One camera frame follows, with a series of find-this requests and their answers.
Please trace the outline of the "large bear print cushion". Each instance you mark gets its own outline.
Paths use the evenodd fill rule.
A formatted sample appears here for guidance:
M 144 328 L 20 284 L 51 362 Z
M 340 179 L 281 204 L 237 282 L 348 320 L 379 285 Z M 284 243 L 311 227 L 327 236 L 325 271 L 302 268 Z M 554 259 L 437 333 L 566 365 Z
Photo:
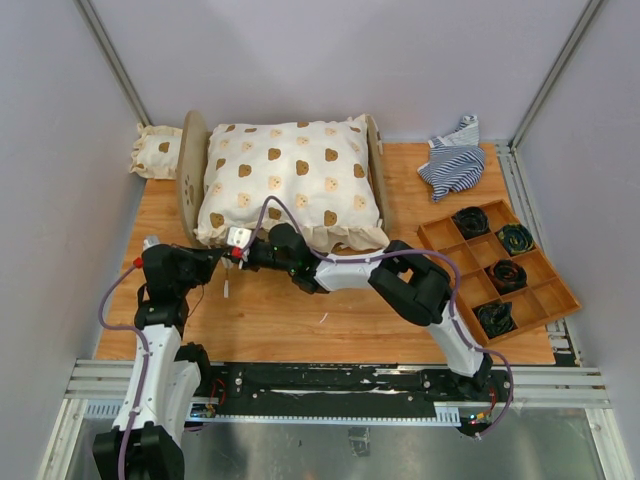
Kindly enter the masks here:
M 288 270 L 308 270 L 314 291 L 368 289 L 388 246 L 382 198 L 370 161 L 382 151 L 372 118 L 279 125 L 219 125 L 207 143 L 196 240 L 220 245 L 264 230 L 251 255 L 282 253 Z

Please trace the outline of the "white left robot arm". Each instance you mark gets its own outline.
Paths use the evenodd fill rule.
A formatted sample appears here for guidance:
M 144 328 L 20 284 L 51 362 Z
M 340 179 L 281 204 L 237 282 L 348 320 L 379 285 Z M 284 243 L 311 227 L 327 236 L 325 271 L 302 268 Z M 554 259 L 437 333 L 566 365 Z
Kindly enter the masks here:
M 92 453 L 103 479 L 181 479 L 181 441 L 191 399 L 207 393 L 214 371 L 200 344 L 182 342 L 187 296 L 209 283 L 221 249 L 148 246 L 126 269 L 144 274 L 128 331 L 136 337 L 126 396 L 110 431 L 96 436 Z

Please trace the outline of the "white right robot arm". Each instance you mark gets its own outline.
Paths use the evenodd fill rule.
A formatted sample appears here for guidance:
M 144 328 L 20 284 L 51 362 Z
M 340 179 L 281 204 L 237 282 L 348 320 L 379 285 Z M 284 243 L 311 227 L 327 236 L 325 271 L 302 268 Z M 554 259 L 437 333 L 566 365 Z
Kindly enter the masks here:
M 446 259 L 398 240 L 368 254 L 324 255 L 286 223 L 272 228 L 266 240 L 253 232 L 232 242 L 232 257 L 242 269 L 283 271 L 308 294 L 375 291 L 402 319 L 426 328 L 445 355 L 455 392 L 474 400 L 489 387 L 493 361 L 472 338 L 456 305 L 460 279 L 451 278 L 432 256 Z

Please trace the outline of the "wooden striped pet bed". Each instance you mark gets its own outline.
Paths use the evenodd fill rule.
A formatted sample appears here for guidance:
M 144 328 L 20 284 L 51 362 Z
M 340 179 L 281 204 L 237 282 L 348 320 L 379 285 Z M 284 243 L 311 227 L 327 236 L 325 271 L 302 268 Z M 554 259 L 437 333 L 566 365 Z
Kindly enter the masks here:
M 321 252 L 385 247 L 392 210 L 373 117 L 209 129 L 190 111 L 177 181 L 181 221 L 195 247 L 218 246 L 232 226 L 296 223 Z

